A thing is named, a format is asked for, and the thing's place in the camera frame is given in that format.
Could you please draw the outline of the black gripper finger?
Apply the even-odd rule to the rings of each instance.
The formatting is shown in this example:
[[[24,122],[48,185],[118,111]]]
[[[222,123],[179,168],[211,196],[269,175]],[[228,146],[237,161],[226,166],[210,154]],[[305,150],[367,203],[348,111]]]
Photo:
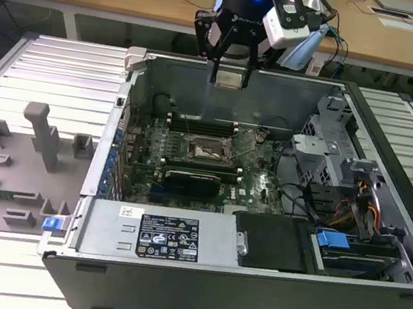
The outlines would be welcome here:
[[[219,62],[233,44],[236,33],[237,30],[235,28],[230,28],[226,32],[223,32],[218,26],[212,26],[210,60],[213,62],[213,70],[210,76],[210,83],[216,83],[216,76],[220,66]]]
[[[242,89],[248,87],[251,74],[261,67],[259,59],[259,44],[265,39],[266,33],[262,30],[250,30],[246,40],[248,47],[248,61],[245,76],[242,80]]]

